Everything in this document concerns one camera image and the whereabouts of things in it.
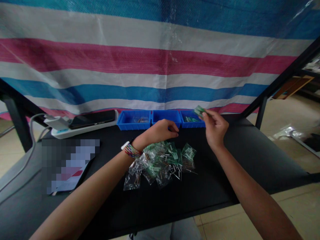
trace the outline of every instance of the black smartphone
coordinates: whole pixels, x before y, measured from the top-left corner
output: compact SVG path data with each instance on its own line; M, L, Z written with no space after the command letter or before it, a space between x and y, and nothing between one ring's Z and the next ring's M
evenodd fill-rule
M96 124L112 122L115 120L116 110L109 110L104 112L89 113L85 115L76 116L69 125L70 129L78 129L88 127Z

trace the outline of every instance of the fingers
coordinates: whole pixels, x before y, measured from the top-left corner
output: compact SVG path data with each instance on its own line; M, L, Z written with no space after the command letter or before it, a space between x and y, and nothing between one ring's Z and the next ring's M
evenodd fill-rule
M175 138L175 137L178 137L179 136L179 134L177 133L177 132L170 132L170 131L168 131L169 132L169 138Z
M205 112L202 113L203 120L206 123L206 128L212 127L213 119Z
M227 121L217 112L205 109L207 113L209 113L215 121L219 121L221 124L226 123Z
M173 126L169 126L169 129L170 129L171 132L177 132L177 131L173 128Z
M167 123L168 123L168 127L171 129L171 127L176 131L176 132L179 132L179 128L177 127L177 125L173 122L173 121L170 121L170 120L166 120Z

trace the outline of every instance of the hand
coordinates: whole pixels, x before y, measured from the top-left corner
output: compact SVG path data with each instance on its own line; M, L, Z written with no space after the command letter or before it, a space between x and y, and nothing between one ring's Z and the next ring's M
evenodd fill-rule
M210 117L206 113L202 113L203 120L206 123L206 136L209 146L213 151L224 147L223 138L229 127L229 123L217 112L206 109Z
M142 151L146 146L161 142L178 136L179 128L173 121L162 119L151 128L139 135L132 143L132 146Z

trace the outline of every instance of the forearm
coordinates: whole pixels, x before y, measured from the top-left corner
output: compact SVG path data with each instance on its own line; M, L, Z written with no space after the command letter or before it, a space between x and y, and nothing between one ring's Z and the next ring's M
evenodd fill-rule
M133 162L121 151L70 194L31 239L76 239Z
M214 152L243 209L263 239L302 239L280 206L225 147Z

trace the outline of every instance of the power strip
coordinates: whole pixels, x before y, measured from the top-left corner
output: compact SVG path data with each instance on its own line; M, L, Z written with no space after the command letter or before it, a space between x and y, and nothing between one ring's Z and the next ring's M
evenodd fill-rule
M60 131L58 131L56 129L52 129L51 135L54 136L55 138L58 138L58 139L65 139L65 138L73 137L73 136L81 134L81 133L91 132L91 131L98 130L101 128L111 127L111 126L117 125L119 113L117 110L115 110L115 112L116 112L115 119L112 122L96 124L93 126L78 128L78 129L74 129L74 130L69 129L69 128L64 129L64 130L60 130Z

